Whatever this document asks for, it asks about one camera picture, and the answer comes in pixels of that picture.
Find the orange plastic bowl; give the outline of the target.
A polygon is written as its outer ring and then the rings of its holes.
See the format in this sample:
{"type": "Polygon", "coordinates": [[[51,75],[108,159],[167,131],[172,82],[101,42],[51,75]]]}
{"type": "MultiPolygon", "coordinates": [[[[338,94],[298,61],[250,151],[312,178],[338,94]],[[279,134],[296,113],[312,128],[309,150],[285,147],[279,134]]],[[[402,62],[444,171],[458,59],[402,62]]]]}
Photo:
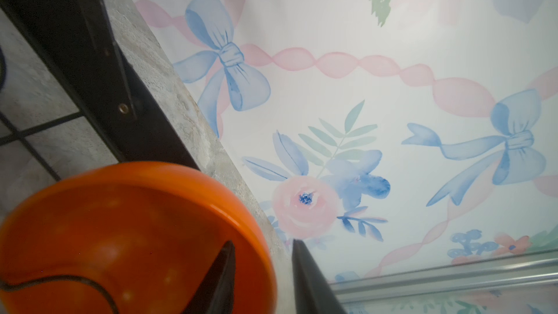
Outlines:
{"type": "Polygon", "coordinates": [[[225,242],[235,247],[234,313],[273,313],[276,275],[263,233],[232,191],[198,170],[132,162],[60,181],[1,224],[1,279],[64,281],[1,293],[9,313],[179,313],[225,242]]]}

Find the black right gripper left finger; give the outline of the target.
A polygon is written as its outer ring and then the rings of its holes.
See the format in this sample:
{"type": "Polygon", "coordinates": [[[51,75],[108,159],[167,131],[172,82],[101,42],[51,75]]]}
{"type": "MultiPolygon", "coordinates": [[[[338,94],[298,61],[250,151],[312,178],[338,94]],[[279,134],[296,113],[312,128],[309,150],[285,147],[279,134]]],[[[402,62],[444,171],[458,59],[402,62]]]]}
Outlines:
{"type": "Polygon", "coordinates": [[[235,246],[226,241],[183,314],[231,314],[235,292],[235,246]]]}

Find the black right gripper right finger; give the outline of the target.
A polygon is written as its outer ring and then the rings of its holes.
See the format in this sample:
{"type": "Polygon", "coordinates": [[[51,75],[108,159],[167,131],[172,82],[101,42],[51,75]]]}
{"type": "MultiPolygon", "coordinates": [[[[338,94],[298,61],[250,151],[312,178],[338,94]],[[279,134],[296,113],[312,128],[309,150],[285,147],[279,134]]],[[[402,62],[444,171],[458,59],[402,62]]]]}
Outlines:
{"type": "Polygon", "coordinates": [[[291,260],[298,314],[346,314],[304,241],[293,241],[291,260]]]}

